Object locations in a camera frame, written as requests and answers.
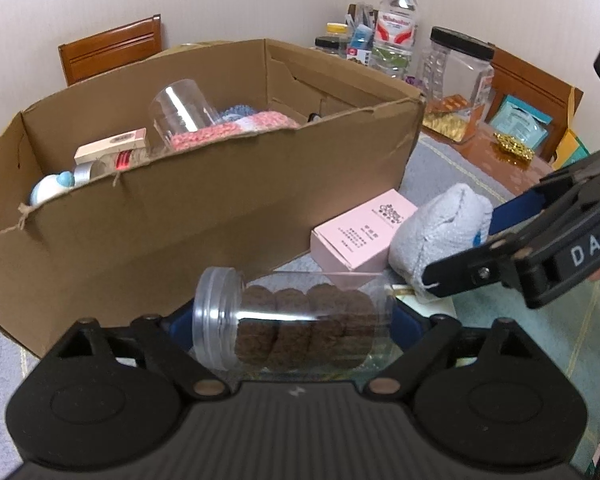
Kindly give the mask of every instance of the chair backrest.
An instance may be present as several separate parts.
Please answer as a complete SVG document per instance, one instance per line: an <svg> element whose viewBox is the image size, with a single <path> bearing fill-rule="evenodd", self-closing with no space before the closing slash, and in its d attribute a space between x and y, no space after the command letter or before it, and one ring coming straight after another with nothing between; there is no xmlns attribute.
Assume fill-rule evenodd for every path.
<svg viewBox="0 0 600 480"><path fill-rule="evenodd" d="M160 14L58 47L68 86L162 50Z"/></svg>
<svg viewBox="0 0 600 480"><path fill-rule="evenodd" d="M491 121L507 95L512 95L552 118L547 138L543 141L539 156L549 161L567 131L567 110L571 85L540 70L506 50L495 47L491 64L495 70L492 88L495 97L486 120ZM582 90L574 88L574 113L582 100Z"/></svg>

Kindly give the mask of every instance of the yellow lid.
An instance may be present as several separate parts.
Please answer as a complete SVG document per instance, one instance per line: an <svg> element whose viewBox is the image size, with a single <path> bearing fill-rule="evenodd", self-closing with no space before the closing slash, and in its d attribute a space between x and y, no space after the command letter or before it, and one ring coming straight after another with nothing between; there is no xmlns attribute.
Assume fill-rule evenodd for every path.
<svg viewBox="0 0 600 480"><path fill-rule="evenodd" d="M344 23L327 23L327 32L331 34L346 34L348 30Z"/></svg>

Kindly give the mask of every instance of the teal plastic packet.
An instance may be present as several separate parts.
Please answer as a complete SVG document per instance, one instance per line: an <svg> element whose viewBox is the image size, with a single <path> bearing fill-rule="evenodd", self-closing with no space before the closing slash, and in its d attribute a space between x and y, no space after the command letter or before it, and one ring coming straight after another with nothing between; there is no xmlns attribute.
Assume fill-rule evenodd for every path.
<svg viewBox="0 0 600 480"><path fill-rule="evenodd" d="M538 149L548 135L552 118L524 101L508 95L490 125L503 134L515 137L528 148Z"/></svg>

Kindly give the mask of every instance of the pink knitted item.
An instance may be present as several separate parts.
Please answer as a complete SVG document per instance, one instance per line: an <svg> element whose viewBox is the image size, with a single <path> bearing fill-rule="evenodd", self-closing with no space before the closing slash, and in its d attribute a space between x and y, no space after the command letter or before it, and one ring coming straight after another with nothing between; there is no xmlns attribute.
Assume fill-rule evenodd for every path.
<svg viewBox="0 0 600 480"><path fill-rule="evenodd" d="M299 128L300 124L278 112L260 112L243 117L233 123L216 124L196 132L171 137L174 150L187 150L194 146L209 144L245 132L268 132L279 128Z"/></svg>

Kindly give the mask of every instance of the brown cardboard box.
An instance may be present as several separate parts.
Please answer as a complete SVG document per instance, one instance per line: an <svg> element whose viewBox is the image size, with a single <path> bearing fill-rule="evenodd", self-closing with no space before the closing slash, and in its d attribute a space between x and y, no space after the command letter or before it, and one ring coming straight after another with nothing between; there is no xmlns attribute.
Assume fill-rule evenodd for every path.
<svg viewBox="0 0 600 480"><path fill-rule="evenodd" d="M149 103L182 78L220 110L330 117L168 155L18 208L44 174L73 167L77 146L136 128L156 135ZM271 40L168 54L43 99L0 136L0 328L41 355L80 317L115 326L172 312L207 266L253 278L307 252L313 227L398 186L423 109L405 83Z"/></svg>

